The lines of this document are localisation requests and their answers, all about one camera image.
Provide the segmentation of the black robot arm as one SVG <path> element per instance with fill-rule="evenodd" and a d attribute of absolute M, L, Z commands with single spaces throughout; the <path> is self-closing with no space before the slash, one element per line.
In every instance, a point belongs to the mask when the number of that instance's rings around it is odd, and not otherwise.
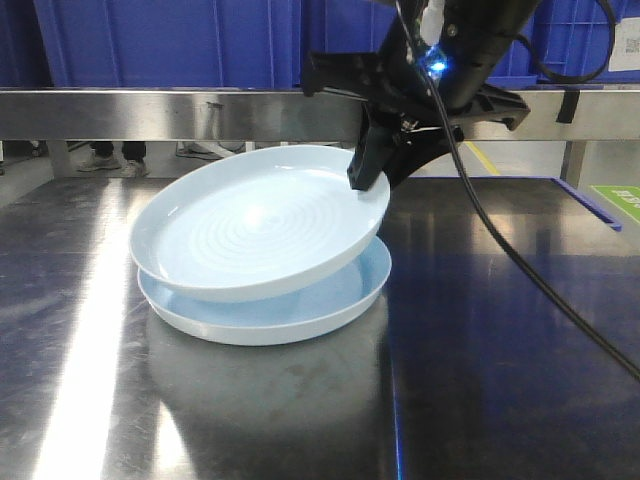
<path fill-rule="evenodd" d="M 522 98 L 487 80 L 537 7 L 534 1 L 396 1 L 396 16 L 375 52 L 310 52 L 302 90 L 362 99 L 352 189 L 380 175 L 397 186 L 452 153 L 462 126 L 493 121 L 515 129 Z"/>

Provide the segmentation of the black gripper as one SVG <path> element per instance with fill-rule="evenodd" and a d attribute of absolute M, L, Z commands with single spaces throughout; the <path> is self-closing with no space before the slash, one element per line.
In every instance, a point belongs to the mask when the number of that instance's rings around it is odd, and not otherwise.
<path fill-rule="evenodd" d="M 306 96 L 325 91 L 375 106 L 362 110 L 354 156 L 347 168 L 354 190 L 369 190 L 382 171 L 395 189 L 417 170 L 452 151 L 443 129 L 396 134 L 395 114 L 425 126 L 439 124 L 435 101 L 426 87 L 414 72 L 407 77 L 408 83 L 401 84 L 403 78 L 386 69 L 374 52 L 311 52 L 305 61 L 301 86 Z M 488 84 L 464 107 L 447 111 L 456 127 L 488 121 L 503 124 L 510 131 L 528 114 L 529 107 L 519 95 Z"/>

